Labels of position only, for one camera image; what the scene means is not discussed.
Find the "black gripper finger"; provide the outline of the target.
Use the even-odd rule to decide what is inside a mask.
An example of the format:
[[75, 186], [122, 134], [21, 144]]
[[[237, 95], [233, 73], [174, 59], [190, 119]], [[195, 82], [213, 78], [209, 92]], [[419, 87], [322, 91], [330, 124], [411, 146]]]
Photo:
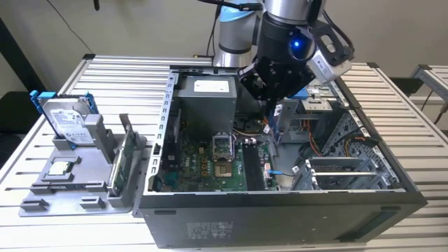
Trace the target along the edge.
[[235, 70], [237, 78], [249, 92], [250, 96], [263, 101], [265, 107], [262, 115], [267, 118], [271, 114], [273, 107], [275, 105], [274, 87], [271, 83], [267, 83], [269, 77], [262, 71], [266, 70], [263, 62], [258, 59], [253, 59], [251, 63]]
[[306, 65], [286, 68], [279, 82], [275, 84], [274, 100], [279, 101], [285, 97], [293, 97], [313, 79], [314, 74]]

